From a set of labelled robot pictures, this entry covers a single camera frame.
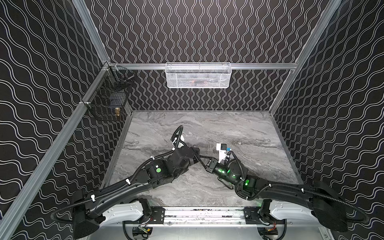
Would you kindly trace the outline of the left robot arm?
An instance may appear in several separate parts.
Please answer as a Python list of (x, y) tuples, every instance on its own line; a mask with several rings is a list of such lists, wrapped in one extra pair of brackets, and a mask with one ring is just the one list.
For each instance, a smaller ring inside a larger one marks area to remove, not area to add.
[(96, 232), (111, 207), (131, 199), (135, 195), (165, 184), (188, 171), (198, 160), (199, 149), (189, 147), (182, 140), (183, 126), (178, 126), (171, 137), (173, 148), (143, 162), (126, 179), (104, 189), (88, 194), (75, 194), (73, 203), (55, 210), (51, 219), (56, 223), (72, 225), (74, 238), (80, 239)]

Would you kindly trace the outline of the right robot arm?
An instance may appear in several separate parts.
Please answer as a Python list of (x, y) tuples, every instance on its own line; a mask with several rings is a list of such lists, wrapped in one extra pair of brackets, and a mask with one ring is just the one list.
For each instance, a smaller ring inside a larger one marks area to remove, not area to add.
[(315, 181), (312, 185), (295, 185), (273, 182), (248, 173), (248, 168), (234, 152), (225, 154), (220, 161), (206, 157), (204, 169), (218, 177), (246, 201), (262, 200), (258, 212), (260, 219), (269, 223), (273, 220), (287, 220), (308, 215), (322, 226), (336, 231), (347, 232), (349, 223), (366, 224), (369, 215), (361, 208), (346, 202), (341, 195), (328, 185)]

